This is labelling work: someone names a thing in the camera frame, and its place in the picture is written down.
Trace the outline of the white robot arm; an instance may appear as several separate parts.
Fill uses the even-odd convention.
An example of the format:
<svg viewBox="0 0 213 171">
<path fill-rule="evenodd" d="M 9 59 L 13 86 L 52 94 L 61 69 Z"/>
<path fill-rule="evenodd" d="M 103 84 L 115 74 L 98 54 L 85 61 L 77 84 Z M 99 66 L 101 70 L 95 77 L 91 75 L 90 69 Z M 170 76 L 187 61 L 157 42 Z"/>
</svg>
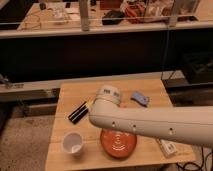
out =
<svg viewBox="0 0 213 171">
<path fill-rule="evenodd" d="M 90 109 L 90 122 L 113 129 L 213 148 L 213 106 L 120 108 L 121 92 L 104 85 Z"/>
</svg>

